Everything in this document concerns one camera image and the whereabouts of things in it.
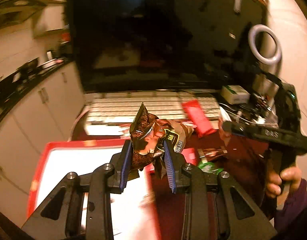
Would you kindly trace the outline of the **person right hand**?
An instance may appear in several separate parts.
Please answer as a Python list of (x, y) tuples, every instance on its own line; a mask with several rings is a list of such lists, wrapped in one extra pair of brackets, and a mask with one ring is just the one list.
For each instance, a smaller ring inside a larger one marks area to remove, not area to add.
[(282, 182), (290, 183), (289, 194), (295, 193), (301, 184), (302, 171), (297, 166), (282, 170), (279, 174), (274, 170), (271, 160), (267, 163), (265, 193), (269, 198), (277, 198), (282, 193)]

